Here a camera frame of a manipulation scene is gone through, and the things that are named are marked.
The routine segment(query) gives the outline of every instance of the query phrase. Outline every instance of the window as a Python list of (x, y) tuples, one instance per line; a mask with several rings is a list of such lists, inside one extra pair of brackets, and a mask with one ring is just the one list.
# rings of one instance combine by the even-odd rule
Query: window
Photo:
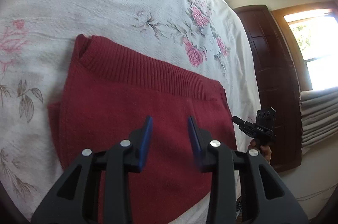
[(309, 3), (271, 13), (287, 43), (300, 91), (338, 86), (338, 6)]
[(338, 86), (338, 23), (332, 9), (284, 16), (307, 65), (312, 89)]

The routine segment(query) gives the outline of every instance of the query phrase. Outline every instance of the red fabric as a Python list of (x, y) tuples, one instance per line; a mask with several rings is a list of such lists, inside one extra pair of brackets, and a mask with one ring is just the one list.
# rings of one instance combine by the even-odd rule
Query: red fabric
[(221, 84), (98, 36), (79, 35), (60, 104), (49, 107), (53, 141), (66, 168), (85, 148), (107, 150), (153, 117), (146, 167), (130, 174), (136, 224), (165, 224), (209, 191), (211, 175), (193, 168), (187, 120), (236, 149)]

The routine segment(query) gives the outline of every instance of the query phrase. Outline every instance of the bed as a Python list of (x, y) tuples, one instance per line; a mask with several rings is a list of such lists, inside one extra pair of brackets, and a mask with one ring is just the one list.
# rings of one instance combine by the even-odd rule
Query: bed
[[(60, 99), (78, 34), (218, 80), (244, 120), (260, 109), (248, 39), (224, 0), (0, 0), (0, 179), (28, 219), (62, 173), (47, 105)], [(237, 125), (235, 135), (245, 151), (250, 139)], [(172, 223), (205, 222), (208, 202)]]

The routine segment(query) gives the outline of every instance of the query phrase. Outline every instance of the wooden door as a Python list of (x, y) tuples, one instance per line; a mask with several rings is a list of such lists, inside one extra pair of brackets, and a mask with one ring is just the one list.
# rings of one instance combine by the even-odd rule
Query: wooden door
[(288, 48), (267, 6), (252, 5), (234, 11), (250, 43), (261, 106), (277, 111), (277, 142), (271, 146), (271, 165), (278, 172), (297, 167), (301, 163), (300, 93)]

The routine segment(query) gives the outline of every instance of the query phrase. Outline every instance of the blue gripper pad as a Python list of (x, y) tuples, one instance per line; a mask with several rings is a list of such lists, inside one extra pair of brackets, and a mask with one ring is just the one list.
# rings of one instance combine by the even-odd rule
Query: blue gripper pad
[(190, 138), (190, 144), (195, 163), (198, 167), (200, 167), (202, 165), (202, 148), (197, 137), (196, 129), (198, 128), (195, 128), (195, 125), (196, 123), (194, 122), (193, 117), (190, 116), (188, 118), (188, 133)]
[(142, 131), (143, 131), (143, 140), (139, 148), (139, 165), (138, 165), (140, 172), (143, 170), (147, 161), (151, 134), (153, 132), (153, 118), (151, 116), (147, 116)]

